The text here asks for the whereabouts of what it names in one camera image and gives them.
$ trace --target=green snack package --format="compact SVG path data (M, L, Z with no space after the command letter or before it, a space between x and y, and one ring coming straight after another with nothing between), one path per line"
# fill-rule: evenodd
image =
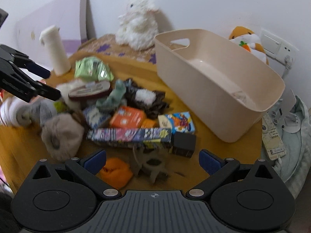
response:
M75 78L85 81L112 81L114 75L107 64L104 64L99 58L91 56L76 61Z

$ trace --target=white tumbler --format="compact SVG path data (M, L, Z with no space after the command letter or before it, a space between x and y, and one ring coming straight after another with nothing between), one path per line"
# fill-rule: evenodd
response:
M49 53L56 76L67 73L71 69L71 65L59 35L59 28L52 25L44 29L39 40Z

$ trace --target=black cable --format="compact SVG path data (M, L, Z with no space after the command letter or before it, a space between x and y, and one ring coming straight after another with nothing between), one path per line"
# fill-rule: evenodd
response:
M6 183L1 177L0 177L0 180L1 180L5 185L7 185L7 186L10 188L9 184Z

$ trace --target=small black cube box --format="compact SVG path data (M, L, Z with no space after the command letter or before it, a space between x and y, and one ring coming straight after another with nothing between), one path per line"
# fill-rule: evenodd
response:
M191 133L175 132L173 134L172 153L184 157L191 158L195 151L195 143L197 136Z

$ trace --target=gray ribbed panel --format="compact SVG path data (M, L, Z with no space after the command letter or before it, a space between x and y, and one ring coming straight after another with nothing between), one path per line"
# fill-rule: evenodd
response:
M68 233L234 232L238 231L218 222L204 202L188 200L180 191L127 191L122 199L103 202L91 220L77 229L68 231Z

